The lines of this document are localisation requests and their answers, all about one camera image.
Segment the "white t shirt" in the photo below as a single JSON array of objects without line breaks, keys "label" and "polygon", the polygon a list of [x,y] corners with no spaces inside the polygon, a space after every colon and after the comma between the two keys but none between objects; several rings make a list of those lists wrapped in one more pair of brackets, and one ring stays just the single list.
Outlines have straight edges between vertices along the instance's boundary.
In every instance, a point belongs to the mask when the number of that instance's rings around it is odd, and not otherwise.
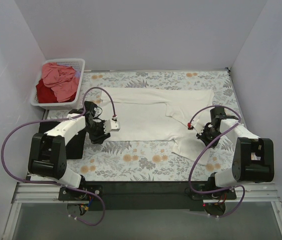
[{"label": "white t shirt", "polygon": [[101,94],[101,119],[118,116],[120,130],[110,142],[173,141],[172,152],[195,161],[205,148],[188,123],[206,124],[214,92],[209,90],[162,90],[107,87]]}]

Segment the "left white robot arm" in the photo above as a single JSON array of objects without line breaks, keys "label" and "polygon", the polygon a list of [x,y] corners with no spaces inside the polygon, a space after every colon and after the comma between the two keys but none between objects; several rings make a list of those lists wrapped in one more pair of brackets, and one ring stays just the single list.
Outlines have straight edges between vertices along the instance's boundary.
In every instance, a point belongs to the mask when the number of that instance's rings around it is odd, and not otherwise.
[{"label": "left white robot arm", "polygon": [[84,108],[69,112],[68,120],[55,122],[52,129],[36,133],[31,140],[28,171],[70,187],[76,200],[86,197],[87,187],[83,185],[83,176],[67,166],[67,145],[82,133],[88,134],[93,144],[102,144],[112,131],[120,130],[116,117],[102,120],[96,109],[96,104],[85,101]]}]

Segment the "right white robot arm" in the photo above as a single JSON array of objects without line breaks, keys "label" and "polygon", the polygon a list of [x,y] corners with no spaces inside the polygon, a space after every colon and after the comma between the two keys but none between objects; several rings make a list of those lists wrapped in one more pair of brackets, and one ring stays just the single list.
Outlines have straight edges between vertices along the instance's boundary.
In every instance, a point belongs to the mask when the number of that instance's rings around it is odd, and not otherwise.
[{"label": "right white robot arm", "polygon": [[241,124],[241,117],[225,113],[225,106],[212,105],[210,121],[201,133],[196,135],[207,149],[215,148],[221,137],[226,136],[234,145],[232,166],[209,177],[207,194],[218,199],[225,188],[239,183],[269,183],[275,176],[274,143],[269,138],[261,138],[251,133]]}]

